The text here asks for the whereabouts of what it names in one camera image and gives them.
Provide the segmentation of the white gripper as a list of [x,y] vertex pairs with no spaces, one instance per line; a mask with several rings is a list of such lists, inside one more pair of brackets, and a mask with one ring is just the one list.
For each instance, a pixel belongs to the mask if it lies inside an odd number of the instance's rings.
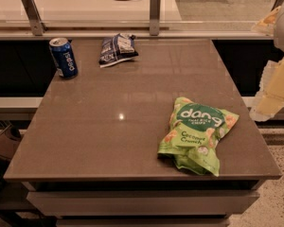
[[[284,2],[256,22],[251,30],[267,36],[274,35],[275,47],[284,52]],[[283,107],[284,57],[279,62],[267,62],[249,114],[257,122],[267,121]]]

